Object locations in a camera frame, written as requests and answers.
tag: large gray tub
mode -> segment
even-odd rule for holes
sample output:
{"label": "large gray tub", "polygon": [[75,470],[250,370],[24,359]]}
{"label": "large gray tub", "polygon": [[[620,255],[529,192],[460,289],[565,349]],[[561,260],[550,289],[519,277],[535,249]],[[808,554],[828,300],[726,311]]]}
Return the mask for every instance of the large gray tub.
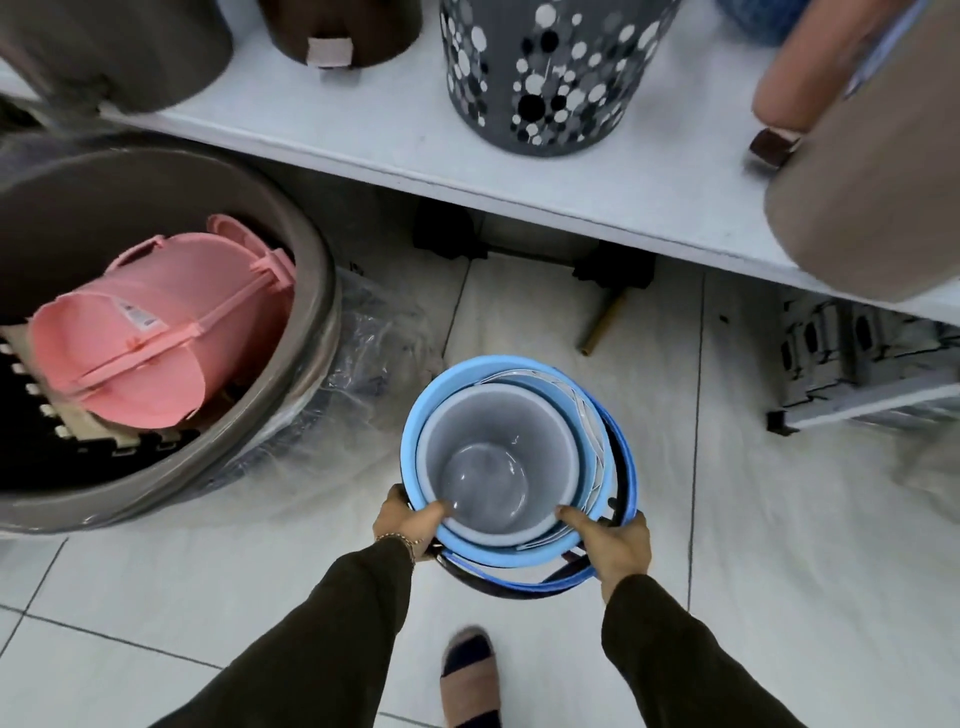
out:
{"label": "large gray tub", "polygon": [[320,235],[271,183],[235,160],[143,134],[81,141],[38,136],[0,151],[5,317],[26,317],[99,276],[135,242],[202,230],[211,212],[248,221],[296,259],[293,311],[267,368],[216,425],[134,475],[82,490],[29,492],[19,490],[17,479],[30,473],[8,461],[0,482],[0,533],[95,528],[195,496],[278,410],[309,394],[326,373],[340,324],[336,275]]}

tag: dark sleeve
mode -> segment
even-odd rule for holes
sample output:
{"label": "dark sleeve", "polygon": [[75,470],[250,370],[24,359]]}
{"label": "dark sleeve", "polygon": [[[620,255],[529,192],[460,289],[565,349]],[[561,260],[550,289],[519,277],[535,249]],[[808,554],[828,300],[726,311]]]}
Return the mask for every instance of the dark sleeve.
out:
{"label": "dark sleeve", "polygon": [[398,539],[341,556],[306,601],[154,728],[370,728],[412,573]]}
{"label": "dark sleeve", "polygon": [[617,585],[603,648],[634,691],[647,728],[803,728],[649,576]]}

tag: gold bracelet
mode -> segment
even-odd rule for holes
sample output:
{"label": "gold bracelet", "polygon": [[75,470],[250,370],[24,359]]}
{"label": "gold bracelet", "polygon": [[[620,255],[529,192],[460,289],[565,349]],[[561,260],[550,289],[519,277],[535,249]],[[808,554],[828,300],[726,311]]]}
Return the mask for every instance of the gold bracelet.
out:
{"label": "gold bracelet", "polygon": [[422,539],[411,541],[402,533],[385,533],[382,536],[377,536],[374,543],[383,541],[384,539],[399,539],[400,541],[402,541],[403,544],[407,547],[407,550],[410,551],[410,561],[414,564],[417,563],[416,548],[417,548],[417,545],[420,543],[420,541],[422,541]]}

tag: foot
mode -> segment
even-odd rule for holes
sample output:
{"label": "foot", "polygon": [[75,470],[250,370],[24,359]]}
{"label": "foot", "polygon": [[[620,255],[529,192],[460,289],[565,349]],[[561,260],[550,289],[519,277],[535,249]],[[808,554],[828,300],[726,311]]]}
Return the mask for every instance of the foot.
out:
{"label": "foot", "polygon": [[501,728],[496,658],[480,627],[468,627],[450,641],[440,698],[449,728]]}

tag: pink plastic container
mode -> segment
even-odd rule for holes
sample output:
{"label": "pink plastic container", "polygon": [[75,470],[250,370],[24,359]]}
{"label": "pink plastic container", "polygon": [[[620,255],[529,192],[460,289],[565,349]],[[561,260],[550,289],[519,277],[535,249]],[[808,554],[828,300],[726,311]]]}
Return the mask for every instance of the pink plastic container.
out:
{"label": "pink plastic container", "polygon": [[105,420],[158,428],[259,374],[290,315],[294,265],[231,217],[206,228],[140,243],[36,312],[51,387]]}

